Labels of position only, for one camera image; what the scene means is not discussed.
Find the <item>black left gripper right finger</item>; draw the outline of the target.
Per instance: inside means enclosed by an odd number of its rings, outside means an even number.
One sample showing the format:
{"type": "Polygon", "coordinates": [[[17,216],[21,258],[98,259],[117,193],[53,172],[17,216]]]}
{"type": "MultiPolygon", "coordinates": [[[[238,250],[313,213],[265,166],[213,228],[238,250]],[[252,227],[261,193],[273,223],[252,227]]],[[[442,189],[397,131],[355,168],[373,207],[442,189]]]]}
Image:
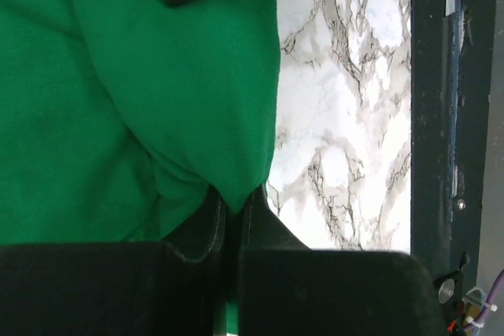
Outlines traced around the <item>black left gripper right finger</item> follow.
{"type": "Polygon", "coordinates": [[[241,335],[447,335],[433,282],[404,253],[309,249],[247,200],[239,260],[241,335]]]}

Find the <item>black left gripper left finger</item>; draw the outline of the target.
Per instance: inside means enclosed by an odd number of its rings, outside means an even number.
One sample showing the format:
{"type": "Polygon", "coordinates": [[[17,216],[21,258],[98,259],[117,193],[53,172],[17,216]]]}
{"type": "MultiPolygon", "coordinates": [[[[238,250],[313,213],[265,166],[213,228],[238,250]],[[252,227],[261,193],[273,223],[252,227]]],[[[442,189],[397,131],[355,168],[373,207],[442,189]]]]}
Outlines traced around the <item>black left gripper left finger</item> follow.
{"type": "Polygon", "coordinates": [[[4,335],[223,335],[226,208],[202,206],[158,242],[1,250],[4,335]]]}

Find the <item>green t shirt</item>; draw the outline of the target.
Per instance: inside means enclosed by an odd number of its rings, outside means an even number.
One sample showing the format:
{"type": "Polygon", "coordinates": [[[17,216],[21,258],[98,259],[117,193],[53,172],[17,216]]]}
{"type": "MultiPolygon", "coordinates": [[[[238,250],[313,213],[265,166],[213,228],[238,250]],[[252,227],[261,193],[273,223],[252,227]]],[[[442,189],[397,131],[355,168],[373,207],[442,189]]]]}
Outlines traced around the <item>green t shirt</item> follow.
{"type": "Polygon", "coordinates": [[[158,242],[269,176],[277,0],[1,0],[1,250],[158,242]]]}

